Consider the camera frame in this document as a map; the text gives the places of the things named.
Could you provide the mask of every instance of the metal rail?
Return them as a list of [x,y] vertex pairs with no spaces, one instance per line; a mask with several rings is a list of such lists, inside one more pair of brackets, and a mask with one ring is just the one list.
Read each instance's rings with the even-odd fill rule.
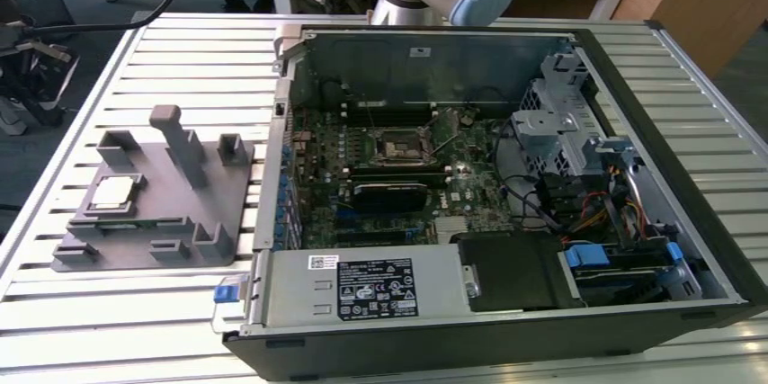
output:
[[[264,382],[210,331],[213,286],[249,268],[276,75],[274,27],[362,23],[358,17],[168,13],[129,32],[0,248],[0,381]],[[765,145],[674,42],[640,22],[509,20],[589,28],[762,278],[768,277]],[[240,133],[256,144],[238,256],[226,267],[56,273],[52,251],[101,159],[102,132],[145,125],[173,103],[200,139]],[[618,117],[600,99],[613,128]],[[236,317],[240,310],[224,311]],[[768,318],[681,336],[645,353],[598,359],[406,373],[338,382],[768,382]]]

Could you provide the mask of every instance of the blue plastic clip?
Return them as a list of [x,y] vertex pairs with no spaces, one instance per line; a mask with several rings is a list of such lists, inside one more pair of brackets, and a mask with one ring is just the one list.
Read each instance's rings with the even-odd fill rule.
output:
[[674,263],[682,261],[682,251],[680,250],[680,245],[677,243],[674,242],[666,243],[666,251],[672,256],[672,261],[674,261]]
[[238,288],[236,285],[220,285],[213,289],[213,302],[214,303],[234,303],[240,301],[237,298]]
[[568,266],[581,267],[585,265],[609,265],[608,255],[601,245],[573,245],[565,251]]

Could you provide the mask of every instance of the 3d printed holder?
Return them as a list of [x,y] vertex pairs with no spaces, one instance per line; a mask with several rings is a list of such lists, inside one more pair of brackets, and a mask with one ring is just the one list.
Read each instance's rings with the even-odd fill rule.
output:
[[166,144],[106,131],[104,162],[53,251],[57,272],[226,265],[234,260],[253,146],[236,134],[200,143],[181,110],[157,105]]

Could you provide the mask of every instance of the power supply label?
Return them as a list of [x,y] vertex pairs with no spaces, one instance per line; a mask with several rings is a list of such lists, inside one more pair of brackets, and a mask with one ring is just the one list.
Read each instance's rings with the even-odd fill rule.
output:
[[338,262],[338,318],[402,318],[418,316],[410,258]]

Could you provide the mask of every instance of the motherboard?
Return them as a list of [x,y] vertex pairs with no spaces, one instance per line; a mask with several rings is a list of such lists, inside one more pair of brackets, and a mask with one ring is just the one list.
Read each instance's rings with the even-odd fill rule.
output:
[[492,163],[504,120],[473,107],[321,112],[293,121],[304,249],[448,243],[512,228]]

